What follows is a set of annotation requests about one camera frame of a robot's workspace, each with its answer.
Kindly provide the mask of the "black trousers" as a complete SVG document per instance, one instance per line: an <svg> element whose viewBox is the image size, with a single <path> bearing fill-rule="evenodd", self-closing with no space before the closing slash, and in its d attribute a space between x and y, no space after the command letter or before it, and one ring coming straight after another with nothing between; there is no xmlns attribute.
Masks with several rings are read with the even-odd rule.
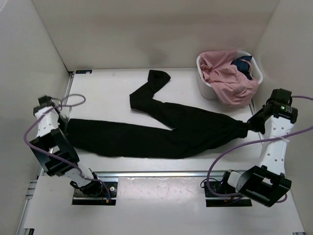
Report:
<svg viewBox="0 0 313 235"><path fill-rule="evenodd" d="M147 82L130 94L130 107L163 123L165 129L72 118L67 124L68 141L75 148L104 157L182 159L247 137L250 126L246 122L155 100L155 93L169 81L169 74L151 70Z"/></svg>

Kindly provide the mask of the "white laundry basket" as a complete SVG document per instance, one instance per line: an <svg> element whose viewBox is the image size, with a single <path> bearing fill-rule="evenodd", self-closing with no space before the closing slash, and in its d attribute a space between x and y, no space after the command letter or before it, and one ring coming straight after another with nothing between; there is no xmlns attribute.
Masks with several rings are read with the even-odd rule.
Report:
<svg viewBox="0 0 313 235"><path fill-rule="evenodd" d="M251 56L251 64L252 64L252 75L255 79L257 79L258 81L258 84L260 85L262 82L263 82L263 74L261 72L261 70L259 69L257 63L256 63L256 60L255 58L249 53L249 52L246 52L244 50L240 50L238 49L237 50L237 54L236 56L234 57L234 59L238 59L242 56ZM200 93L201 95L205 98L205 99L208 99L208 100L217 100L218 97L215 93L215 91L213 90L213 88L211 87L211 85L205 81L204 77L203 77L203 73L202 73L202 70L200 68L200 62L202 61L200 55L197 57L196 59L196 65L197 65L197 69L198 69L198 73L199 73L199 76L197 78L197 83L198 83L198 86L199 86L199 90L200 90Z"/></svg>

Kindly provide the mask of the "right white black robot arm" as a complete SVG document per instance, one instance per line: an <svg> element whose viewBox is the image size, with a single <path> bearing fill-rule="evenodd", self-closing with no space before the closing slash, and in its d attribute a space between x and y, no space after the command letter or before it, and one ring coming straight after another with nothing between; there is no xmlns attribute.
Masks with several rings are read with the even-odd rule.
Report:
<svg viewBox="0 0 313 235"><path fill-rule="evenodd" d="M288 143L284 135L291 132L298 116L291 104L290 91L274 89L261 110L247 121L252 131L265 137L258 164L244 173L227 171L220 182L222 194L236 192L271 207L290 190L291 180L285 177Z"/></svg>

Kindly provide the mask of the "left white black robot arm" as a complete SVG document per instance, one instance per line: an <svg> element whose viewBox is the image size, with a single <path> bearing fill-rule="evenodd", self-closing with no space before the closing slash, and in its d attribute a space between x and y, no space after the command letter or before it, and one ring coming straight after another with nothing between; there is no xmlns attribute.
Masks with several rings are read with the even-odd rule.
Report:
<svg viewBox="0 0 313 235"><path fill-rule="evenodd" d="M104 195L104 183L95 172L80 164L74 147L66 137L69 113L75 105L64 105L62 99L38 98L33 109L36 122L24 134L24 142L48 176L67 177L70 185L88 196Z"/></svg>

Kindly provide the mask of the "aluminium rail frame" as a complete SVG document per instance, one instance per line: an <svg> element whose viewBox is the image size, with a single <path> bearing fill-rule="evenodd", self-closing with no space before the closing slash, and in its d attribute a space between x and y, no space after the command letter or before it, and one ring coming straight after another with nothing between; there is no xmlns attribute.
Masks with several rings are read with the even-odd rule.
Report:
<svg viewBox="0 0 313 235"><path fill-rule="evenodd" d="M228 109L218 101L205 100L198 89L196 69L164 69L172 80L156 95L157 99L169 102L198 106L213 112L228 114L236 119L246 121L254 114L254 104L241 109ZM67 94L83 94L87 101L71 112L73 118L111 119L113 121L130 122L140 125L166 128L151 117L133 113L129 108L128 95L146 81L148 69L138 70L93 70L91 74L73 74L67 88ZM78 151L81 162L91 167L104 180L120 178L206 178L206 171L214 159L228 148L241 142L259 139L259 135L249 133L246 140L237 140L217 150L207 151L195 158L184 160L164 159L131 159L131 158L104 158L93 154ZM215 166L212 177L220 179L228 169L246 170L254 164L261 151L262 145L256 144L238 149L225 156ZM39 178L46 176L40 172ZM35 193L38 180L31 182L30 197L27 197L23 211L23 220L19 235L35 235L34 229L24 226ZM305 231L294 232L291 235L305 235Z"/></svg>

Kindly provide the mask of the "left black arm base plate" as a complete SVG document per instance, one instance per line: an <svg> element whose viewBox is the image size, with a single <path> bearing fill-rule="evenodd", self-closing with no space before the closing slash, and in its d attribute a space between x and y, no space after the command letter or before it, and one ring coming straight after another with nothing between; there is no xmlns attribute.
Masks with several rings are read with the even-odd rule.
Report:
<svg viewBox="0 0 313 235"><path fill-rule="evenodd" d="M106 188L100 183L94 182L79 188L72 181L70 185L74 188L72 197L73 205L86 205L86 206L115 206L118 190L118 181L108 180L104 182Z"/></svg>

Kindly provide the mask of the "navy blue garment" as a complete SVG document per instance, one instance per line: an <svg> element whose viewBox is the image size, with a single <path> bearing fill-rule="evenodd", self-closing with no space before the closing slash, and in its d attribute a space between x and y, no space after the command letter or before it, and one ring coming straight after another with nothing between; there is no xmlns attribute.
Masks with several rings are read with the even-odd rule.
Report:
<svg viewBox="0 0 313 235"><path fill-rule="evenodd" d="M231 65L235 65L237 67L237 70L243 73L248 80L253 79L253 66L251 63L251 59L252 56L241 56L231 62Z"/></svg>

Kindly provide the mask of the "blue label sticker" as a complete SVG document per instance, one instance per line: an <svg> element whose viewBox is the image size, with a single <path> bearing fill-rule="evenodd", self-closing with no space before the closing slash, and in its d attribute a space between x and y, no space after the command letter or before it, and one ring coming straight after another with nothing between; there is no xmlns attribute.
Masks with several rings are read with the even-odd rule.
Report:
<svg viewBox="0 0 313 235"><path fill-rule="evenodd" d="M76 70L76 74L91 74L92 70Z"/></svg>

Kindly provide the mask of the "white front cover board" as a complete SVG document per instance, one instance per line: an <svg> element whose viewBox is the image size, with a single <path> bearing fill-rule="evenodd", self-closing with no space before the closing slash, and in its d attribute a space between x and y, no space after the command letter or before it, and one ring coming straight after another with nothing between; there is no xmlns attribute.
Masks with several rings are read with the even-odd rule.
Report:
<svg viewBox="0 0 313 235"><path fill-rule="evenodd" d="M25 220L37 235L290 235L304 230L292 196L267 208L208 208L200 178L120 178L114 206L72 204L66 179L42 176Z"/></svg>

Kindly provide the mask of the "pink garment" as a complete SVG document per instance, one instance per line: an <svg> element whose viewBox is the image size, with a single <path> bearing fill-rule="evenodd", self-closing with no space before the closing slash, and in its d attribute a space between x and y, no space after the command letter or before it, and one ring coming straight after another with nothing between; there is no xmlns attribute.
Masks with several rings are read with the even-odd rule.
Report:
<svg viewBox="0 0 313 235"><path fill-rule="evenodd" d="M258 90L258 81L237 70L231 62L237 49L206 51L200 54L200 68L203 77L215 91L218 100L228 107L241 107L250 104Z"/></svg>

